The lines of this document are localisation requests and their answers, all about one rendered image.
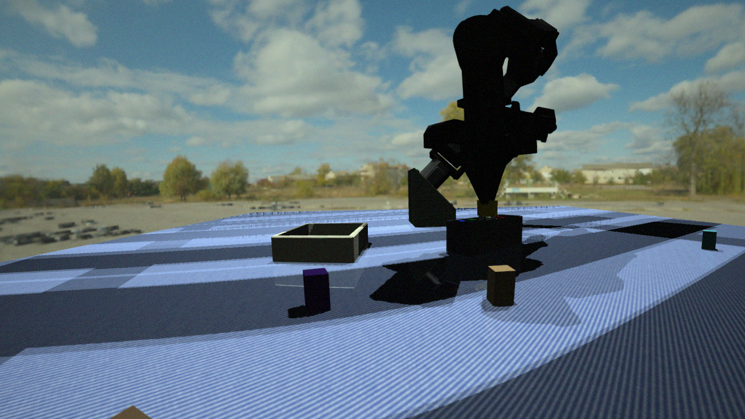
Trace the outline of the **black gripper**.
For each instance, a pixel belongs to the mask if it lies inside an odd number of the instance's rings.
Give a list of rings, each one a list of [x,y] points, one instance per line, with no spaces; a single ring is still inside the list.
[[[464,109],[464,121],[449,121],[428,125],[424,133],[424,148],[442,150],[444,145],[462,145],[459,153],[453,153],[473,184],[481,204],[495,201],[496,193],[506,165],[514,157],[536,154],[537,141],[518,140],[511,134],[499,131],[499,135],[487,135],[494,130],[488,122],[494,98],[501,98],[502,105],[511,105],[511,97],[505,88],[496,85],[479,85],[466,88],[457,107]]]

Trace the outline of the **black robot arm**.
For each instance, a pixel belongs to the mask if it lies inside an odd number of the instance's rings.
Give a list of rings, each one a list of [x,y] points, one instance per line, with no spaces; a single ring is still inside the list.
[[[533,83],[550,69],[557,56],[558,35],[548,22],[524,17],[509,6],[500,11],[493,9],[489,15],[468,17],[458,24],[453,35],[463,92],[469,87],[496,85],[505,88],[505,95],[512,98],[520,87]],[[505,58],[508,65],[503,75]],[[494,130],[487,131],[490,136],[501,131],[518,140],[546,143],[548,133],[557,129],[554,109],[538,106],[533,112],[520,111],[518,101],[504,107],[501,98],[494,98],[490,109],[488,122],[494,125]],[[420,174],[436,189],[449,176],[458,179],[464,174],[459,160],[452,155],[459,153],[460,147],[449,144],[442,150],[430,151],[432,160]]]

